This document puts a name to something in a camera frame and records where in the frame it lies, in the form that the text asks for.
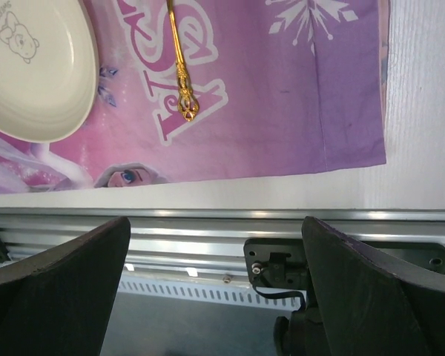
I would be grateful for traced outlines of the purple Elsa placemat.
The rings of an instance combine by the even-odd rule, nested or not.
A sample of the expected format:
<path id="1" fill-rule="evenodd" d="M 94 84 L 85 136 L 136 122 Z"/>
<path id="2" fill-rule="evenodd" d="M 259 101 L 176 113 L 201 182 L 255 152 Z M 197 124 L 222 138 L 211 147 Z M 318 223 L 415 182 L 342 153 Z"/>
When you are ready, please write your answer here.
<path id="1" fill-rule="evenodd" d="M 173 1 L 200 110 L 178 111 L 166 1 L 83 1 L 93 107 L 56 142 L 0 132 L 0 194 L 382 165 L 388 1 Z"/>

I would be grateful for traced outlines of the cream round plate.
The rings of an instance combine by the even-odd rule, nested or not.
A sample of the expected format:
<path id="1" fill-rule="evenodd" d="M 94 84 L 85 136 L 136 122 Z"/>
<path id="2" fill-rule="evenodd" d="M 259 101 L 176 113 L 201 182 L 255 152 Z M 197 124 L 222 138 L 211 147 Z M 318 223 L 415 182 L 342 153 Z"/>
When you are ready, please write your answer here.
<path id="1" fill-rule="evenodd" d="M 56 142 L 96 97 L 99 56 L 83 1 L 0 1 L 0 132 Z"/>

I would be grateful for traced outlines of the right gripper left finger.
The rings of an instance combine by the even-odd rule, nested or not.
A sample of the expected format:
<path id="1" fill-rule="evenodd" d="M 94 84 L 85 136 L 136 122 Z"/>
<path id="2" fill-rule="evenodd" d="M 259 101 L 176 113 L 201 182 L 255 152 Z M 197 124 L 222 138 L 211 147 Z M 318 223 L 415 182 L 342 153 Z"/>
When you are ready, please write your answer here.
<path id="1" fill-rule="evenodd" d="M 0 355 L 99 355 L 131 238 L 126 217 L 0 268 Z"/>

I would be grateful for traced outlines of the gold ornate spoon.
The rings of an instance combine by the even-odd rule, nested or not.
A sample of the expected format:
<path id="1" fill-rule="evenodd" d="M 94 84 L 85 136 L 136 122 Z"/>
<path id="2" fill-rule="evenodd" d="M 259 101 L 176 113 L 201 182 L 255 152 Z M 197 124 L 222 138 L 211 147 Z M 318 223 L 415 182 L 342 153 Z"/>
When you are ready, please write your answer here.
<path id="1" fill-rule="evenodd" d="M 191 78 L 186 67 L 181 44 L 179 41 L 177 20 L 174 12 L 174 2 L 172 0 L 167 0 L 166 4 L 168 8 L 168 16 L 170 19 L 171 32 L 174 41 L 177 87 L 179 93 L 177 107 L 183 118 L 187 122 L 191 122 L 199 113 L 200 106 L 197 98 L 194 96 L 193 88 L 191 86 Z"/>

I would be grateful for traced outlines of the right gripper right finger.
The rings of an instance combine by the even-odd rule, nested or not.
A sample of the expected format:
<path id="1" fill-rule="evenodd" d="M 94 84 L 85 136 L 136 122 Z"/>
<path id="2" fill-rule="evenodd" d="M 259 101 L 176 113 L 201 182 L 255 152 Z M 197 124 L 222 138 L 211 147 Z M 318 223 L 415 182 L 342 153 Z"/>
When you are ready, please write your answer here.
<path id="1" fill-rule="evenodd" d="M 315 217 L 301 231 L 332 355 L 445 355 L 445 275 Z"/>

